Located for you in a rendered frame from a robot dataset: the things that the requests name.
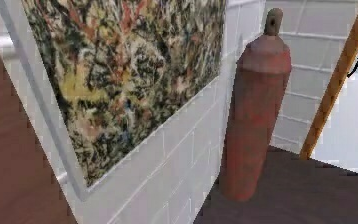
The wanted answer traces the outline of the orange wooden door frame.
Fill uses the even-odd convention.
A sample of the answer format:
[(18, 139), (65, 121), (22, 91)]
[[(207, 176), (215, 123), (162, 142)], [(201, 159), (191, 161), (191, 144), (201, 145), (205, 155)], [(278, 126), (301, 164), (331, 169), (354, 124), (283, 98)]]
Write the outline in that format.
[(336, 99), (342, 89), (347, 74), (352, 67), (356, 55), (358, 54), (358, 14), (346, 39), (344, 48), (338, 59), (335, 70), (332, 73), (326, 91), (322, 97), (319, 108), (315, 114), (314, 120), (310, 126), (309, 132), (305, 138), (304, 144), (300, 150), (299, 158), (308, 160), (317, 144), (320, 134), (328, 120)]

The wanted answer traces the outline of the red gas cylinder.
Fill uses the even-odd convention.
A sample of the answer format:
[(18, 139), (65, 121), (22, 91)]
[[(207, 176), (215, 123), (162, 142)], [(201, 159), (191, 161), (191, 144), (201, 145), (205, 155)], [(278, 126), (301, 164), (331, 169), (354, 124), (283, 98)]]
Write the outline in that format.
[(220, 189), (235, 201), (255, 193), (292, 70), (291, 54), (279, 37), (280, 8), (266, 16), (264, 32), (237, 61), (222, 155)]

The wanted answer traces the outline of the brown wooden cabinet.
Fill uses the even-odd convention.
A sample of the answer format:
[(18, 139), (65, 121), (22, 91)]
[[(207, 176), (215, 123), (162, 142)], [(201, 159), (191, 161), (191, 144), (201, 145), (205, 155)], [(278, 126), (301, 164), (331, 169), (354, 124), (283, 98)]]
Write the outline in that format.
[(0, 224), (78, 224), (1, 57)]

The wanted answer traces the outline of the abstract splatter wall painting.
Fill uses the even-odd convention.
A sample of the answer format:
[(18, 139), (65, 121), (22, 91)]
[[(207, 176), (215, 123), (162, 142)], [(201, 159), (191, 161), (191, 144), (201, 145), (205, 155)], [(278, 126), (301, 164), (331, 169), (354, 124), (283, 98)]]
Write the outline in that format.
[(219, 74), (227, 0), (0, 0), (76, 195)]

